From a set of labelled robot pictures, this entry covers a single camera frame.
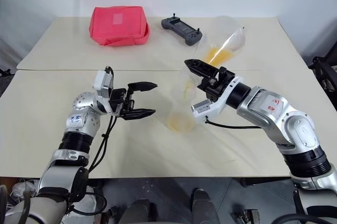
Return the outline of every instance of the plastic cup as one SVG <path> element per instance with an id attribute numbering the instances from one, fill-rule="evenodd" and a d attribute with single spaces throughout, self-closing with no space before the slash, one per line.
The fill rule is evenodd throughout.
<path id="1" fill-rule="evenodd" d="M 186 133 L 194 128 L 195 120 L 191 112 L 191 104 L 195 98 L 196 86 L 200 81 L 201 78 L 192 74 L 184 66 L 172 86 L 173 105 L 167 118 L 167 126 L 174 132 Z"/>
<path id="2" fill-rule="evenodd" d="M 195 52 L 195 58 L 218 67 L 228 61 L 244 45 L 243 27 L 228 16 L 219 16 L 212 20 L 201 38 Z"/>

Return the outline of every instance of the black chair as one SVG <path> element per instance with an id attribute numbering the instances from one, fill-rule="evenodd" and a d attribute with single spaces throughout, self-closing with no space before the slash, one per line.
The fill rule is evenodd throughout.
<path id="1" fill-rule="evenodd" d="M 326 95 L 337 110 L 337 72 L 332 66 L 337 66 L 337 42 L 325 57 L 314 57 L 309 66 L 324 89 Z"/>
<path id="2" fill-rule="evenodd" d="M 0 69 L 0 97 L 9 86 L 12 81 L 14 74 L 11 73 L 11 70 L 1 70 Z"/>

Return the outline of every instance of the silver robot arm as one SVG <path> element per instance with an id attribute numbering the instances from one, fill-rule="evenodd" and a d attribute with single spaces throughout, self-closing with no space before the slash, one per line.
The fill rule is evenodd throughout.
<path id="1" fill-rule="evenodd" d="M 125 120 L 141 119 L 153 109 L 133 109 L 134 91 L 147 91 L 157 85 L 150 82 L 128 84 L 128 90 L 113 89 L 113 71 L 100 70 L 95 78 L 95 93 L 84 92 L 73 101 L 66 120 L 62 142 L 53 152 L 38 185 L 37 197 L 31 199 L 26 223 L 58 224 L 86 193 L 90 145 L 100 128 L 100 116 L 110 115 Z M 22 201 L 6 213 L 5 223 L 18 223 L 24 209 Z"/>
<path id="2" fill-rule="evenodd" d="M 337 171 L 320 146 L 313 120 L 281 95 L 259 86 L 250 88 L 224 67 L 217 69 L 197 59 L 185 63 L 192 73 L 203 77 L 198 88 L 207 97 L 192 106 L 196 121 L 215 118 L 227 105 L 236 109 L 276 143 L 298 188 L 294 192 L 297 211 L 337 218 Z"/>

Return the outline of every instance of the black remote controller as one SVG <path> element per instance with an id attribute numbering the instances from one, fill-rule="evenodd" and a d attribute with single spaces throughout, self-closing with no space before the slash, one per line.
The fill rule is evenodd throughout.
<path id="1" fill-rule="evenodd" d="M 192 28 L 181 21 L 179 17 L 176 17 L 175 14 L 173 14 L 170 18 L 163 19 L 162 27 L 165 29 L 169 28 L 181 37 L 185 38 L 185 43 L 190 46 L 198 42 L 202 37 L 202 33 L 199 28 Z"/>

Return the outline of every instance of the juice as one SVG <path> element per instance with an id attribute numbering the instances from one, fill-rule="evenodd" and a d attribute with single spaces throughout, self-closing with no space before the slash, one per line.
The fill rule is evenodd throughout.
<path id="1" fill-rule="evenodd" d="M 233 52 L 228 49 L 211 48 L 203 58 L 203 61 L 214 67 L 218 67 L 233 56 Z"/>
<path id="2" fill-rule="evenodd" d="M 195 126 L 194 119 L 186 113 L 172 111 L 167 120 L 168 127 L 177 133 L 185 133 Z"/>

